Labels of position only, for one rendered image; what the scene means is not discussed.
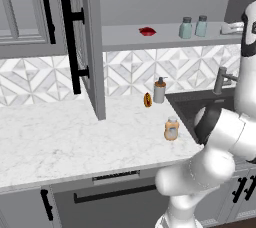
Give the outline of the grey sink tap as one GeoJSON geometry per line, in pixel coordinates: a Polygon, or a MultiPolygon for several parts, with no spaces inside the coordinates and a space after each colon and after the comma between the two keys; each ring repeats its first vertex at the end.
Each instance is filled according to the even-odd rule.
{"type": "Polygon", "coordinates": [[[220,95],[222,93],[223,86],[229,86],[233,81],[237,80],[238,78],[236,76],[227,73],[226,67],[220,67],[215,81],[213,93],[215,95],[220,95]]]}

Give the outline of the grey dishwasher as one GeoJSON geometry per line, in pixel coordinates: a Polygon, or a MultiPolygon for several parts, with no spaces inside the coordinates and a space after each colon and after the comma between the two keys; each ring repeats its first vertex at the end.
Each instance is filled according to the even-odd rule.
{"type": "Polygon", "coordinates": [[[116,173],[52,185],[62,228],[154,228],[169,198],[155,190],[75,204],[78,197],[155,185],[158,169],[116,173]]]}

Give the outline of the orange condiment bottle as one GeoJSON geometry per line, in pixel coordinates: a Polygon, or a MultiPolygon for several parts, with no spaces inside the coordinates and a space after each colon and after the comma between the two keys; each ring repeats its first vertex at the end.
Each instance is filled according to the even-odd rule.
{"type": "Polygon", "coordinates": [[[179,122],[174,117],[169,117],[165,123],[164,137],[166,140],[173,141],[178,137],[179,122]]]}

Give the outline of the grey open cabinet door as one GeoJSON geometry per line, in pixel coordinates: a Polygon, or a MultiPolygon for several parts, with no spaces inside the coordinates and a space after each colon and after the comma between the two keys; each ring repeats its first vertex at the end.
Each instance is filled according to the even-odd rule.
{"type": "Polygon", "coordinates": [[[82,76],[91,105],[99,120],[106,119],[100,0],[71,0],[73,12],[84,9],[84,23],[74,21],[79,69],[89,67],[90,77],[82,76]]]}

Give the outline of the grey base cabinet door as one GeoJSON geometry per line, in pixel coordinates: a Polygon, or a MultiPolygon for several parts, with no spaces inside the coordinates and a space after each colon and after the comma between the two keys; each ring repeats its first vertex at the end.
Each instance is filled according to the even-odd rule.
{"type": "Polygon", "coordinates": [[[0,193],[0,228],[62,228],[53,194],[49,186],[0,193]],[[41,198],[48,190],[53,221],[49,221],[41,198]]]}
{"type": "Polygon", "coordinates": [[[247,175],[247,182],[239,197],[238,209],[235,211],[235,221],[241,221],[256,217],[256,188],[254,189],[248,201],[245,200],[246,193],[244,192],[244,190],[248,189],[252,183],[252,180],[250,179],[252,175],[256,176],[256,168],[251,168],[247,175]]]}
{"type": "Polygon", "coordinates": [[[195,210],[195,218],[203,227],[220,225],[223,222],[221,217],[222,208],[227,200],[232,200],[240,185],[239,178],[247,175],[248,170],[242,169],[236,171],[233,177],[220,185],[220,188],[206,195],[197,205],[195,210]]]}

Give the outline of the teal shaker with grey cap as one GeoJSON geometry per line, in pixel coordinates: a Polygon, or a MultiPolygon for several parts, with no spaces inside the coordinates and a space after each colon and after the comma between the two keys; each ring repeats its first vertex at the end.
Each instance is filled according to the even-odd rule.
{"type": "Polygon", "coordinates": [[[207,29],[207,17],[200,15],[196,24],[195,35],[198,37],[204,37],[207,29]]]}
{"type": "Polygon", "coordinates": [[[192,18],[184,17],[179,27],[179,37],[182,39],[190,39],[192,34],[192,18]]]}

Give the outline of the hot dog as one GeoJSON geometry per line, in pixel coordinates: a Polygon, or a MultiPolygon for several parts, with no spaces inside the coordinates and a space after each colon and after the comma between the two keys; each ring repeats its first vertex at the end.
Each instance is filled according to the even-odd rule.
{"type": "Polygon", "coordinates": [[[148,92],[144,95],[144,105],[147,108],[152,106],[152,98],[148,92]]]}

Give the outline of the grey wall cabinet shelf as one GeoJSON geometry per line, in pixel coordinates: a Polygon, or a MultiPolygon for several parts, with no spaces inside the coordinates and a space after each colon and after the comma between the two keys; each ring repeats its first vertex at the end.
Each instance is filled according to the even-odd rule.
{"type": "Polygon", "coordinates": [[[205,37],[195,35],[196,24],[193,23],[190,39],[181,39],[179,37],[179,23],[148,24],[146,26],[153,28],[156,33],[153,36],[143,36],[139,32],[143,25],[103,26],[103,51],[240,44],[242,37],[241,34],[222,35],[220,33],[221,22],[208,22],[205,37]]]}

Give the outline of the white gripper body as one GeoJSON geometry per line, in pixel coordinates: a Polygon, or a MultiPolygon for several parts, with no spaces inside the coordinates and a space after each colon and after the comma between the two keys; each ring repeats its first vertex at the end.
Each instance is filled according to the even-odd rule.
{"type": "Polygon", "coordinates": [[[222,35],[230,35],[230,34],[241,34],[243,32],[244,23],[243,22],[235,22],[235,23],[223,23],[221,25],[220,33],[222,35]]]}

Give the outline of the dark sink basin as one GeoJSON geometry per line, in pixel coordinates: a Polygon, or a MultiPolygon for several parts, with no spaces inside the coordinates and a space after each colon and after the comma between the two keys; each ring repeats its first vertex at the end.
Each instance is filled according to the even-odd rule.
{"type": "Polygon", "coordinates": [[[215,95],[212,90],[203,90],[166,94],[165,97],[192,138],[195,142],[198,142],[198,138],[194,132],[194,118],[198,111],[210,103],[214,103],[217,107],[233,111],[234,91],[234,88],[224,88],[220,95],[215,95]]]}

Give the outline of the red food item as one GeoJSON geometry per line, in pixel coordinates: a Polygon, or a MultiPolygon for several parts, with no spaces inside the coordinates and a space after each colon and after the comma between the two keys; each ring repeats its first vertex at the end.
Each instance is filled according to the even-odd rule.
{"type": "Polygon", "coordinates": [[[139,29],[139,32],[143,35],[143,36],[153,36],[156,31],[151,28],[151,27],[143,27],[139,29]]]}

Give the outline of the grey closed cabinet door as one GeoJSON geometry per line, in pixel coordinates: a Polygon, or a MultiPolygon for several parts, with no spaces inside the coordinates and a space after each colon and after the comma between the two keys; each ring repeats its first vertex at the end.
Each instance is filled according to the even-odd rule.
{"type": "Polygon", "coordinates": [[[0,59],[66,53],[60,0],[49,0],[56,43],[49,39],[43,0],[0,0],[0,59]]]}

